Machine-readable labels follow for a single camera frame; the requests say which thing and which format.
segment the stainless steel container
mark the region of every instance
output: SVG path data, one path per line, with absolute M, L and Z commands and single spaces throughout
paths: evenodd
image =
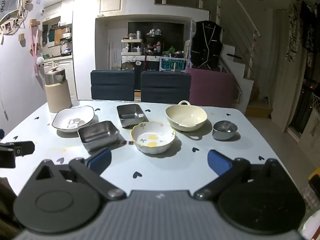
M 122 127 L 137 125 L 144 121 L 145 114 L 137 104 L 117 106 Z
M 104 121 L 82 127 L 79 137 L 87 151 L 96 150 L 118 141 L 119 130 L 111 121 Z
M 66 72 L 63 68 L 52 67 L 45 73 L 45 94 L 51 113 L 57 113 L 63 109 L 70 108 L 71 97 Z
M 220 121 L 214 124 L 212 136 L 216 140 L 229 140 L 235 135 L 237 130 L 238 127 L 234 123 L 230 121 Z

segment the pink chair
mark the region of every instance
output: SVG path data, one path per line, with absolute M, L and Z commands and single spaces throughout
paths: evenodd
M 233 74 L 187 68 L 191 74 L 189 101 L 195 106 L 231 108 L 236 88 Z

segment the dark blue chair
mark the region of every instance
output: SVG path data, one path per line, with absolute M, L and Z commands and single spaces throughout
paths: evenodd
M 134 70 L 93 70 L 91 97 L 95 100 L 134 101 Z
M 0 129 L 0 140 L 4 138 L 4 130 Z
M 144 71 L 141 73 L 141 101 L 164 104 L 189 101 L 190 86 L 188 73 Z

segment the black clamp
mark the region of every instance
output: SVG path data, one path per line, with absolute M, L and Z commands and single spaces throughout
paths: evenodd
M 31 141 L 0 143 L 0 168 L 14 169 L 16 157 L 33 154 L 35 145 Z

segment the plush toy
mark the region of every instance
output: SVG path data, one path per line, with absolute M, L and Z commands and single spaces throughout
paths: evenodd
M 44 58 L 43 57 L 38 57 L 36 64 L 37 64 L 38 67 L 44 66 Z

